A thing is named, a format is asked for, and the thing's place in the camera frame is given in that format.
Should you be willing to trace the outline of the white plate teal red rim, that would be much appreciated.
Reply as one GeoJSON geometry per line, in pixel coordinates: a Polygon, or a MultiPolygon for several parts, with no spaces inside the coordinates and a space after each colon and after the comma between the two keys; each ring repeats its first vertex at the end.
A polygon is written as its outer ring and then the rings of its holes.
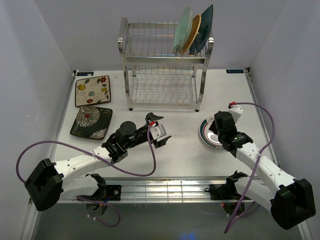
{"type": "Polygon", "coordinates": [[[199,136],[201,140],[209,147],[216,150],[223,150],[222,144],[218,140],[218,136],[209,130],[210,126],[214,121],[214,117],[210,116],[205,118],[199,125],[199,136]]]}

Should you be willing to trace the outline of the black square floral plate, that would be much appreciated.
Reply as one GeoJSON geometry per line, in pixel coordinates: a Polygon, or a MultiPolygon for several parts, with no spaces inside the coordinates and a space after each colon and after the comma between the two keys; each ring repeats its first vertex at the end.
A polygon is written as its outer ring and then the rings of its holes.
{"type": "Polygon", "coordinates": [[[70,129],[72,136],[103,140],[109,129],[113,110],[96,106],[81,106],[70,129]]]}

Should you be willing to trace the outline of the light green floral plate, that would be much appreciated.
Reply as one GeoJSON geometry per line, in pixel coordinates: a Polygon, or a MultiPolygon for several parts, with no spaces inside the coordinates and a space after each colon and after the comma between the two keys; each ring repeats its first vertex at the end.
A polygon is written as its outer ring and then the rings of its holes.
{"type": "Polygon", "coordinates": [[[191,8],[187,6],[183,11],[174,32],[172,47],[173,47],[173,53],[175,55],[178,55],[182,51],[183,46],[185,45],[186,41],[189,38],[191,28],[192,28],[192,11],[191,11],[191,8]]]}

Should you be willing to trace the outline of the dark teal square plate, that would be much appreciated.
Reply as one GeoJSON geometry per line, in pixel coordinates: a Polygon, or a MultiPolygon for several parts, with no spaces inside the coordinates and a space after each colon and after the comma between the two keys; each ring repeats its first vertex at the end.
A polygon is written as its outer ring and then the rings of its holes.
{"type": "Polygon", "coordinates": [[[205,46],[212,30],[213,16],[214,6],[211,4],[201,14],[201,23],[198,29],[198,34],[189,48],[189,55],[198,54],[205,46]]]}

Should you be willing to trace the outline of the woven bamboo round plate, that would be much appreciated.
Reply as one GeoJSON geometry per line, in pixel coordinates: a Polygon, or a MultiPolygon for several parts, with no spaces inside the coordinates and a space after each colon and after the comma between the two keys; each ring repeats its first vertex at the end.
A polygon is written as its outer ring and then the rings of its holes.
{"type": "Polygon", "coordinates": [[[182,55],[187,52],[187,50],[191,47],[192,43],[194,42],[201,25],[201,21],[202,21],[202,16],[200,14],[197,14],[192,19],[191,31],[189,33],[186,43],[184,44],[183,48],[180,51],[182,55]]]}

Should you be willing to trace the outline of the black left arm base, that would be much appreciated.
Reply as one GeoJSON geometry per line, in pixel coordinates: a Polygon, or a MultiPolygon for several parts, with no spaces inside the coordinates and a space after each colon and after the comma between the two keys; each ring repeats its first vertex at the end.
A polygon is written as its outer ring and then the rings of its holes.
{"type": "Polygon", "coordinates": [[[86,174],[86,188],[84,193],[77,193],[76,197],[81,197],[92,201],[120,201],[122,186],[119,184],[107,184],[106,180],[97,173],[86,174]]]}

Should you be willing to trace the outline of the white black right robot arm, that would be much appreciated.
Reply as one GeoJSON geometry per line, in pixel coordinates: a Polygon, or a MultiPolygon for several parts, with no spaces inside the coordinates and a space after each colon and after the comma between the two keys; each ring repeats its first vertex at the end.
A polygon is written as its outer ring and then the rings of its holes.
{"type": "Polygon", "coordinates": [[[227,178],[226,194],[232,199],[244,194],[270,211],[285,230],[313,217],[316,207],[311,183],[305,178],[296,179],[262,155],[253,140],[237,130],[236,120],[241,114],[241,109],[219,111],[209,129],[218,136],[223,148],[247,165],[264,184],[256,184],[238,172],[227,178]]]}

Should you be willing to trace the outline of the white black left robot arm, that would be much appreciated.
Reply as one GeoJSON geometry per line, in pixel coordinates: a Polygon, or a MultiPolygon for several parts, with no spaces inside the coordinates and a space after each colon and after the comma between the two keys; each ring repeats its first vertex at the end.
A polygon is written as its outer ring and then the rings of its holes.
{"type": "Polygon", "coordinates": [[[145,125],[137,128],[132,121],[123,122],[106,142],[92,151],[81,149],[79,156],[52,162],[41,160],[31,172],[24,186],[39,211],[54,206],[60,199],[77,198],[82,201],[103,201],[108,187],[104,179],[91,172],[112,167],[128,156],[128,150],[148,143],[151,150],[160,148],[170,138],[161,116],[152,112],[145,117],[145,125]]]}

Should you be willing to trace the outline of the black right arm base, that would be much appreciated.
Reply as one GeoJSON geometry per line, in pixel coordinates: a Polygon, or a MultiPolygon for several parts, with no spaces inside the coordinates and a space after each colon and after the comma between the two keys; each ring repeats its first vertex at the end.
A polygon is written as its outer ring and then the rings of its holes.
{"type": "Polygon", "coordinates": [[[242,178],[247,178],[248,175],[243,172],[235,171],[234,174],[226,178],[226,182],[223,184],[209,184],[204,189],[204,192],[210,194],[211,200],[239,200],[241,194],[236,190],[235,183],[242,178]]]}

